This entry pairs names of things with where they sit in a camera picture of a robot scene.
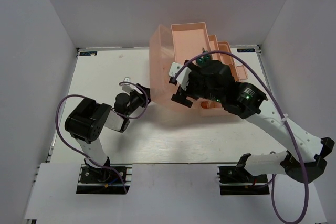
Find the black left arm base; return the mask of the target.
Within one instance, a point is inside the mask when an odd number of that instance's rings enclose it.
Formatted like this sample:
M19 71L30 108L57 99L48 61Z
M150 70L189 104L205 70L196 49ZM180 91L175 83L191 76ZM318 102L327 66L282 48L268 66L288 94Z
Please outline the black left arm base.
M78 177L77 195L125 195L132 179L131 165L117 165L113 167L114 171L99 168L90 168L82 164Z

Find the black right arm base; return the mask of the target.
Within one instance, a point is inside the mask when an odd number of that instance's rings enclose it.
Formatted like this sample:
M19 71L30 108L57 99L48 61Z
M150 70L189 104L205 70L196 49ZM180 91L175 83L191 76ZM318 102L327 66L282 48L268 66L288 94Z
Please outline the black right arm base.
M253 176L245 170L251 154L244 154L236 165L217 167L217 177L221 196L257 196L269 195L267 175Z

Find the pink plastic toolbox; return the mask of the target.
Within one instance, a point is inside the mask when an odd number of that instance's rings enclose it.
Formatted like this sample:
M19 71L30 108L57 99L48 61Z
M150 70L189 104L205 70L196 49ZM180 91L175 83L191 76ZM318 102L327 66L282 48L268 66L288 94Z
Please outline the pink plastic toolbox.
M243 65L236 64L234 58L226 54L218 53L219 50L230 51L228 42L218 41L216 35L209 35L206 24L200 22L173 24L169 28L159 25L150 38L149 45L150 92L154 103L180 113L197 111L200 116L229 114L220 103L203 98L193 100L191 108L172 101L172 95L177 92L178 86L169 82L174 76L177 76L178 81L185 82L192 67L181 67L204 51L215 51L212 59L229 66L235 81L246 80L248 77Z

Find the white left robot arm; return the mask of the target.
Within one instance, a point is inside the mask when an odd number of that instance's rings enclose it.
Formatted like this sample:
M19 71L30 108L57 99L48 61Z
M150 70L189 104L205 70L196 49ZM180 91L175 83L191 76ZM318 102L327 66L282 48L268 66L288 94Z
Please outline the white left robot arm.
M65 121L65 130L70 133L85 154L85 164L93 168L93 176L101 182L110 178L110 160L102 148L99 136L103 128L123 133L138 108L146 109L151 102L150 88L132 84L125 78L119 85L122 93L115 97L113 106L85 97Z

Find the green stubby screwdriver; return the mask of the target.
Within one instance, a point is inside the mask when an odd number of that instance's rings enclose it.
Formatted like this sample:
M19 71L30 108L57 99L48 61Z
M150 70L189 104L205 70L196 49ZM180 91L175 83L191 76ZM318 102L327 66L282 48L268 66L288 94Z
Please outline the green stubby screwdriver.
M205 48L203 47L202 48L202 53L205 53L207 52L207 50L205 50ZM204 60L204 57L199 57L196 59L196 63L199 65L199 66L202 66L204 63L205 63L205 60Z
M203 56L203 59L204 59L204 61L209 61L209 60L212 60L212 56L211 56L211 54L206 54L206 55Z

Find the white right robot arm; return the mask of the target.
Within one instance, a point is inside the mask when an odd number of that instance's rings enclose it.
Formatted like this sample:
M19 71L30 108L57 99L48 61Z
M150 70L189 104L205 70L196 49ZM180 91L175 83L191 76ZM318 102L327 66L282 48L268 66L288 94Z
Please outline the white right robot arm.
M262 129L286 148L277 154L242 155L233 171L236 179L248 182L262 174L282 174L303 182L304 167L310 183L324 173L325 158L332 152L334 141L316 137L291 119L282 118L259 88L235 81L228 65L218 60L201 66L191 63L187 67L174 62L169 77L170 83L179 85L172 101L189 108L192 99L218 102L225 111Z

